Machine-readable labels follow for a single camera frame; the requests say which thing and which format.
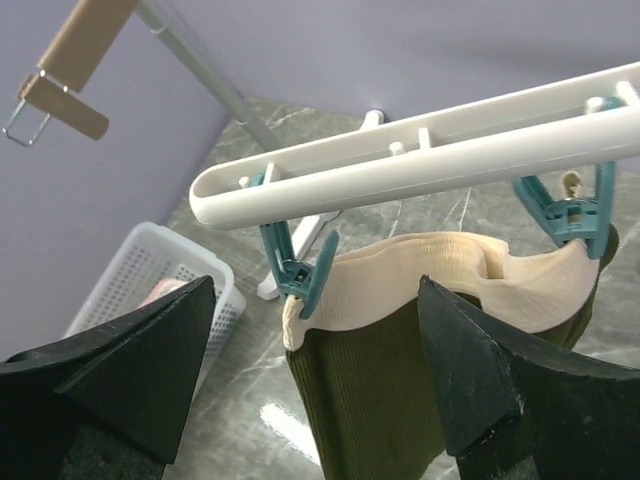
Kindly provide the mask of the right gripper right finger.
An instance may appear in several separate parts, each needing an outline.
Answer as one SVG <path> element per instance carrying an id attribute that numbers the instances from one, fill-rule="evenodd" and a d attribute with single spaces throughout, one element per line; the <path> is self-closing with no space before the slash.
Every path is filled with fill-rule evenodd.
<path id="1" fill-rule="evenodd" d="M 417 306 L 461 478 L 638 478 L 638 370 L 521 331 L 427 276 Z"/>

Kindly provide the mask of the wooden clip hanger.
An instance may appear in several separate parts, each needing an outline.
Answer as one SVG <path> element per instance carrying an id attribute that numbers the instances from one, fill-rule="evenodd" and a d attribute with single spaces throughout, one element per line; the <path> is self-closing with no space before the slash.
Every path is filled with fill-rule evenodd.
<path id="1" fill-rule="evenodd" d="M 38 71 L 20 87 L 19 103 L 2 128 L 8 139 L 32 146 L 52 118 L 94 141 L 104 136 L 109 119 L 75 95 L 85 88 L 138 4 L 137 0 L 77 2 L 37 63 Z M 45 117 L 30 138 L 21 139 L 11 128 L 27 105 Z"/>

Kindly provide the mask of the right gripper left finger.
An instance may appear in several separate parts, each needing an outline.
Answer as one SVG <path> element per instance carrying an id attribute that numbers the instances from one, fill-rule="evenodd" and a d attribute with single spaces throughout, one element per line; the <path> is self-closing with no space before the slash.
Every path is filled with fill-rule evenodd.
<path id="1" fill-rule="evenodd" d="M 4 479 L 160 479 L 216 307 L 211 277 L 1 364 Z"/>

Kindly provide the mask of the olive green underwear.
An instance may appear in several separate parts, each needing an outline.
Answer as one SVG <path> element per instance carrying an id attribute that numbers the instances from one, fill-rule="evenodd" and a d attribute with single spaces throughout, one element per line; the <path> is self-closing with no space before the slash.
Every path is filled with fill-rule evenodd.
<path id="1" fill-rule="evenodd" d="M 286 359 L 328 479 L 418 479 L 445 448 L 416 298 L 430 277 L 473 306 L 572 348 L 591 321 L 601 272 L 581 240 L 515 256 L 470 232 L 403 234 L 338 256 L 312 316 L 288 299 Z"/>

